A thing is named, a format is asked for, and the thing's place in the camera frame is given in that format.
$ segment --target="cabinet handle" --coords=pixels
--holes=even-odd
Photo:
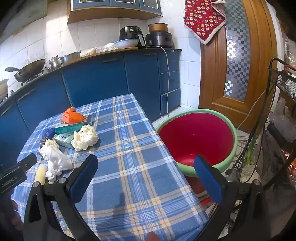
[[[111,62],[111,61],[115,61],[115,60],[119,60],[119,59],[120,58],[111,58],[111,59],[104,60],[103,63]]]
[[[2,113],[1,113],[1,116],[3,116],[11,107],[13,106],[13,104],[11,105],[11,106],[9,106],[5,111],[3,111]]]
[[[24,94],[22,97],[20,97],[17,101],[20,101],[22,98],[24,98],[24,97],[27,96],[28,94],[32,93],[33,91],[35,91],[35,89],[31,89],[29,92],[27,92],[27,93]]]

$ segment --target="teal box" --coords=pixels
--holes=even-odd
[[[60,124],[55,127],[55,131],[57,135],[68,133],[68,132],[74,132],[74,131],[80,131],[81,127],[83,127],[86,123],[76,123],[76,124]]]
[[[71,141],[74,139],[74,132],[68,132],[68,133],[63,133],[60,135],[55,135],[53,140],[56,141],[57,144],[61,146],[65,146],[70,149],[74,149],[74,147],[71,144]]]

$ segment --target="door glass panel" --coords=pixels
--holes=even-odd
[[[115,0],[115,2],[136,3],[136,0]]]
[[[242,0],[227,1],[227,70],[224,96],[245,101],[250,73],[250,33]]]
[[[144,5],[158,9],[157,0],[144,0]]]
[[[79,0],[79,2],[104,2],[105,0]]]

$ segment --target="blue gripper pad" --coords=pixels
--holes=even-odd
[[[194,169],[210,198],[220,204],[222,202],[222,188],[220,184],[223,181],[222,178],[224,178],[222,174],[218,169],[211,167],[202,155],[195,157]]]
[[[73,203],[80,202],[87,187],[98,169],[98,159],[95,155],[89,155],[80,167],[74,169],[68,178],[69,196]]]

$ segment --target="blue tablecloth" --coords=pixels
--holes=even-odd
[[[84,105],[77,112],[94,115],[99,141],[86,151],[61,150],[75,167],[89,154],[98,157],[98,170],[75,205],[94,233],[101,240],[144,240],[150,231],[162,240],[193,240],[208,217],[133,94]],[[40,122],[18,161],[36,154],[43,130],[61,123],[61,116]],[[28,179],[12,195],[22,219],[38,166],[46,164],[37,158]],[[55,202],[53,207],[62,229],[71,235]]]

